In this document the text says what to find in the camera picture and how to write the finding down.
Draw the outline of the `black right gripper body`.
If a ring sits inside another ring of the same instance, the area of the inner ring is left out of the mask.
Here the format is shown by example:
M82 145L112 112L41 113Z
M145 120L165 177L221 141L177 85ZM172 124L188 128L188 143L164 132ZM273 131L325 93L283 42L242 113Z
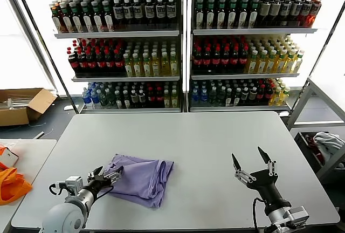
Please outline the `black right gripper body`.
M256 180L247 183L247 187L259 193L265 203L264 212L266 215L283 207L291 207L290 202L281 196L275 186L278 179L277 175L270 176L268 169L253 172L250 175Z

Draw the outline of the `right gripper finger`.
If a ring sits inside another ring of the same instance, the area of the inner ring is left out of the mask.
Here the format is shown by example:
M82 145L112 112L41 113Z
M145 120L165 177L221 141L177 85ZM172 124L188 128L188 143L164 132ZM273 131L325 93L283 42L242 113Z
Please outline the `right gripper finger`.
M250 175L246 171L242 170L234 154L232 154L232 159L233 159L233 167L235 170L234 176L243 184L253 183L255 181L255 177Z
M268 174L269 176L277 176L277 172L275 171L275 165L276 165L276 160L272 160L269 155L258 146L258 151L264 161L264 163L267 165L268 169Z

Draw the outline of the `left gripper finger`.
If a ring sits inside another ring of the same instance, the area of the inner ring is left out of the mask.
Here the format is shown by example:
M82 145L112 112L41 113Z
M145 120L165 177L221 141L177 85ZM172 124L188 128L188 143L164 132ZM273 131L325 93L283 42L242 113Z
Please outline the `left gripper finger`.
M98 179L100 175L100 173L102 172L103 166L100 166L96 169L94 169L92 172L88 173L88 178L89 179Z
M123 166L113 169L110 173L104 174L104 178L110 183L115 183L121 178Z

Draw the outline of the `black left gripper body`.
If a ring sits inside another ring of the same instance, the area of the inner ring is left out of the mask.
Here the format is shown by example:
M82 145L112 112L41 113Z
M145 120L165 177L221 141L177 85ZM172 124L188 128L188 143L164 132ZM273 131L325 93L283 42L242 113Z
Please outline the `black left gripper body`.
M111 185L111 180L109 178L98 176L93 177L88 181L88 187L91 191L100 191L104 187L109 187Z

